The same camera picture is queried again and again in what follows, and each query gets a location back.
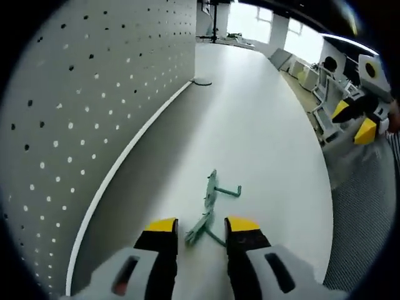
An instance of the ceiling light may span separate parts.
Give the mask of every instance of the ceiling light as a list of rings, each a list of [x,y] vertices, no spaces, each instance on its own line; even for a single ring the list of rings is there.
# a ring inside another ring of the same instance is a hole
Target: ceiling light
[[[379,55],[378,52],[376,52],[375,50],[372,50],[371,48],[368,48],[367,46],[364,46],[363,44],[360,44],[359,42],[356,41],[352,41],[350,39],[347,39],[345,37],[342,36],[334,36],[333,34],[326,34],[326,33],[321,33],[322,36],[325,36],[327,38],[331,38],[331,39],[338,39],[339,41],[344,41],[347,42],[349,44],[355,45],[365,51],[368,51],[370,53],[372,53],[373,55]]]

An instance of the white table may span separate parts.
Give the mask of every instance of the white table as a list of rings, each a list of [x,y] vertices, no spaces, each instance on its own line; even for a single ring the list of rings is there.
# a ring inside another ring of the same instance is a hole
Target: white table
[[[192,249],[184,233],[204,212],[207,176],[219,193],[213,231],[224,217],[257,221],[272,244],[283,244],[315,268],[322,282],[333,236],[328,173],[313,127],[278,70],[256,51],[198,44],[196,71],[212,79],[190,85],[149,128],[112,180],[83,247],[91,260],[133,245],[150,221],[179,218],[174,299],[233,299],[226,251],[203,236]]]

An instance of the black pole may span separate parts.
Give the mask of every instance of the black pole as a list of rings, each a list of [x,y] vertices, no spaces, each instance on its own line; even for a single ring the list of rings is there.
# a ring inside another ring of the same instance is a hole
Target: black pole
[[[217,6],[218,2],[213,1],[212,5],[214,5],[214,27],[212,29],[212,43],[215,44],[217,40]]]

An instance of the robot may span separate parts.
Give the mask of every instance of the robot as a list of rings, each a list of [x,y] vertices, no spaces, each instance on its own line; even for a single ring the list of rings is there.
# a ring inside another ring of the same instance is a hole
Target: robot
[[[312,267],[272,246],[249,219],[225,218],[227,273],[235,300],[336,300],[346,293],[314,280]],[[89,286],[62,300],[170,300],[178,272],[178,219],[151,223],[133,248],[118,251],[92,274]]]
[[[393,100],[388,80],[379,58],[360,55],[358,58],[360,88],[343,99],[332,115],[333,123],[343,123],[365,116],[354,136],[355,144],[369,144],[389,127],[389,107]]]

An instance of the white chair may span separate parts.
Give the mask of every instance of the white chair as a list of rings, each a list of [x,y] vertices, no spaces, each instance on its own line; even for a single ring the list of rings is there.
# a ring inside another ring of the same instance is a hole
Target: white chair
[[[298,78],[298,74],[303,71],[306,64],[302,62],[298,57],[292,60],[291,66],[289,68],[289,74],[294,78]]]
[[[311,69],[309,66],[305,66],[303,72],[303,76],[297,75],[297,78],[299,79],[299,84],[305,90],[311,92],[317,84],[319,74],[315,70]]]
[[[329,143],[338,132],[342,131],[339,124],[332,122],[332,115],[340,100],[346,97],[345,90],[332,78],[326,78],[324,102],[312,111],[319,127],[322,129],[322,139]]]
[[[332,77],[332,73],[320,66],[317,86],[312,90],[312,93],[320,101],[320,104],[322,104],[326,98],[326,84],[328,77]]]

